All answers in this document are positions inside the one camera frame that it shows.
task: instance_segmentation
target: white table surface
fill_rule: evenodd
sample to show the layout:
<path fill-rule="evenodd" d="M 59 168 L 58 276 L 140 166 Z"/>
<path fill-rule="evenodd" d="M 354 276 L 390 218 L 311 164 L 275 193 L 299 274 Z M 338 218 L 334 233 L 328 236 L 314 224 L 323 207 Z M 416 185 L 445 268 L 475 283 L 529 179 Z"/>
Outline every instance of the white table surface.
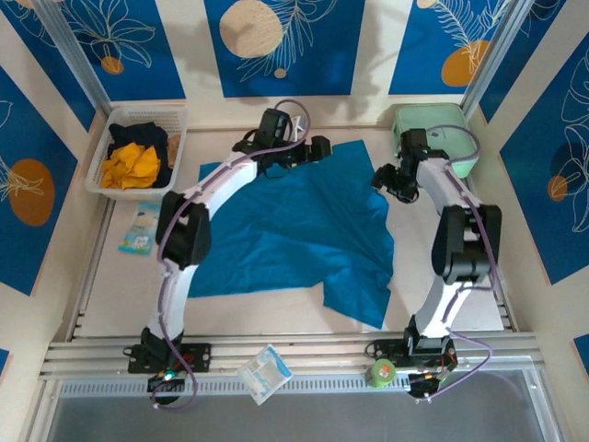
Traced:
<path fill-rule="evenodd" d="M 393 161 L 391 133 L 378 129 L 329 129 L 323 134 L 333 145 L 364 140 L 373 166 Z M 189 134 L 176 188 L 197 180 L 200 165 L 222 161 L 242 136 L 238 132 Z M 438 224 L 433 202 L 421 193 L 405 205 L 387 196 L 387 228 L 395 240 L 391 297 L 383 330 L 401 332 L 410 315 L 427 297 L 433 281 L 430 252 Z M 137 203 L 117 202 L 84 317 L 76 336 L 136 336 L 152 313 L 161 269 L 152 256 L 118 251 L 133 221 Z M 502 330 L 502 319 L 490 293 L 473 293 L 458 313 L 453 329 L 462 332 Z M 374 328 L 323 307 L 323 286 L 254 294 L 189 299 L 185 332 L 189 335 L 257 335 L 277 333 L 369 332 Z"/>

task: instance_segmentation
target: green light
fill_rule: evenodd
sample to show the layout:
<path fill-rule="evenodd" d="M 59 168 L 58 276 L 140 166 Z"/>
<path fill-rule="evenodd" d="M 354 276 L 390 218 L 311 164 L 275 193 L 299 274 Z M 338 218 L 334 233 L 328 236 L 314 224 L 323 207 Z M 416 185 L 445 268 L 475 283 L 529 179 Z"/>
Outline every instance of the green light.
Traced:
<path fill-rule="evenodd" d="M 164 380 L 172 380 L 173 378 L 176 377 L 176 373 L 174 373 L 173 371 L 168 371 L 166 372 L 166 374 L 164 375 Z"/>

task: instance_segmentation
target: small green object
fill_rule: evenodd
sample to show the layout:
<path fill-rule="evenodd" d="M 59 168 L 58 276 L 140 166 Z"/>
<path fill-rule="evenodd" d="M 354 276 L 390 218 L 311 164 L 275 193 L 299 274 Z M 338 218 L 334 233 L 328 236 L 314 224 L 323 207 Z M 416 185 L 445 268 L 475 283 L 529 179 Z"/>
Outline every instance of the small green object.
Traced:
<path fill-rule="evenodd" d="M 366 384 L 375 389 L 381 389 L 391 383 L 397 370 L 388 359 L 378 359 L 368 371 L 366 371 Z"/>
<path fill-rule="evenodd" d="M 172 370 L 168 370 L 164 375 L 164 380 L 172 380 L 176 377 L 176 372 Z"/>
<path fill-rule="evenodd" d="M 467 119 L 459 106 L 452 103 L 410 104 L 400 107 L 395 114 L 393 137 L 400 146 L 401 134 L 409 129 L 429 129 L 443 124 L 453 124 L 468 129 Z M 468 134 L 457 129 L 439 129 L 427 134 L 431 149 L 444 150 L 450 159 L 474 154 L 477 146 Z M 466 178 L 477 159 L 458 162 L 453 165 L 459 178 Z"/>

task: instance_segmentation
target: blue panel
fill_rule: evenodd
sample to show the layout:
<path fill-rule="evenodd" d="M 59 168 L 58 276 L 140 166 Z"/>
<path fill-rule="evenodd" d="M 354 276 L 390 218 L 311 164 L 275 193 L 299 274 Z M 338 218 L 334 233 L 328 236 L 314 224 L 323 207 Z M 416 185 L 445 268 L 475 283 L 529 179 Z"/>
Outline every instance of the blue panel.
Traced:
<path fill-rule="evenodd" d="M 350 94 L 364 0 L 204 4 L 225 97 Z"/>
<path fill-rule="evenodd" d="M 0 378 L 2 378 L 2 372 L 4 371 L 4 367 L 5 367 L 7 361 L 8 361 L 8 351 L 0 348 Z"/>
<path fill-rule="evenodd" d="M 524 24 L 499 65 L 497 73 L 480 99 L 480 108 L 488 122 L 503 103 L 509 89 L 512 88 L 564 3 L 565 0 L 536 0 L 532 5 Z"/>
<path fill-rule="evenodd" d="M 416 0 L 389 93 L 463 93 L 508 4 L 508 0 Z"/>
<path fill-rule="evenodd" d="M 0 69 L 0 282 L 30 295 L 77 161 Z"/>
<path fill-rule="evenodd" d="M 589 34 L 501 156 L 552 284 L 589 263 Z"/>
<path fill-rule="evenodd" d="M 43 68 L 45 74 L 72 108 L 77 119 L 88 130 L 94 119 L 94 107 L 78 85 L 62 56 L 55 49 L 51 37 L 39 22 L 37 15 L 32 9 L 22 6 L 16 0 L 0 0 L 0 8 Z"/>
<path fill-rule="evenodd" d="M 577 347 L 585 371 L 587 372 L 587 375 L 589 375 L 589 334 L 574 338 L 574 344 Z"/>
<path fill-rule="evenodd" d="M 185 98 L 155 0 L 64 0 L 60 6 L 110 99 Z"/>

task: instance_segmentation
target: small package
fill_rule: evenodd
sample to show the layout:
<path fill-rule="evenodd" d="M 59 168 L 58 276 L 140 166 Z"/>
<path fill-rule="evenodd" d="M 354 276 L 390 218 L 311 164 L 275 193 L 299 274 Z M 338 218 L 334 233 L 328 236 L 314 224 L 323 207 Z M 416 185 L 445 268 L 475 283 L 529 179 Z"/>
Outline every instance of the small package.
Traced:
<path fill-rule="evenodd" d="M 125 239 L 119 246 L 120 251 L 149 255 L 154 246 L 157 220 L 161 205 L 156 203 L 139 203 L 133 217 L 133 223 Z"/>
<path fill-rule="evenodd" d="M 282 385 L 293 377 L 274 347 L 268 345 L 258 355 L 242 366 L 237 375 L 249 389 L 249 394 L 262 405 Z"/>

